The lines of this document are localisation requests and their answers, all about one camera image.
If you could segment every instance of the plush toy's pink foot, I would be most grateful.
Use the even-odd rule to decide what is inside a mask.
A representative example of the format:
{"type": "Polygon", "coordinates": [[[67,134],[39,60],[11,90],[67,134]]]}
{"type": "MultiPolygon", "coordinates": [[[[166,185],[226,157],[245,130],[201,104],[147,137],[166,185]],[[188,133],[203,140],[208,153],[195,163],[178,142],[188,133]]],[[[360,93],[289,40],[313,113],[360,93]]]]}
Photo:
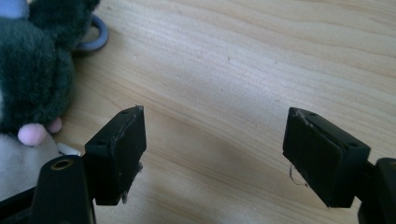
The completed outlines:
{"type": "Polygon", "coordinates": [[[48,127],[50,133],[58,133],[62,129],[62,120],[58,117],[48,127]]]}
{"type": "Polygon", "coordinates": [[[43,125],[30,123],[23,125],[18,132],[18,139],[29,147],[40,145],[46,139],[47,131],[43,125]]]}

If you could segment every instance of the wooden table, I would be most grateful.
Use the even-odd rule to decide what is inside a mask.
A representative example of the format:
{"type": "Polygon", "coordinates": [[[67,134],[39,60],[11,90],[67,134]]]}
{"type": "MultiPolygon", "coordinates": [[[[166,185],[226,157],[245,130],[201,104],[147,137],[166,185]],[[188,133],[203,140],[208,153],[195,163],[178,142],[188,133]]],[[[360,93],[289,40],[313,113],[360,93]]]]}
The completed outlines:
{"type": "Polygon", "coordinates": [[[393,0],[103,0],[105,48],[76,57],[56,140],[83,145],[143,105],[148,148],[127,204],[98,223],[358,223],[293,183],[289,107],[396,157],[393,0]]]}

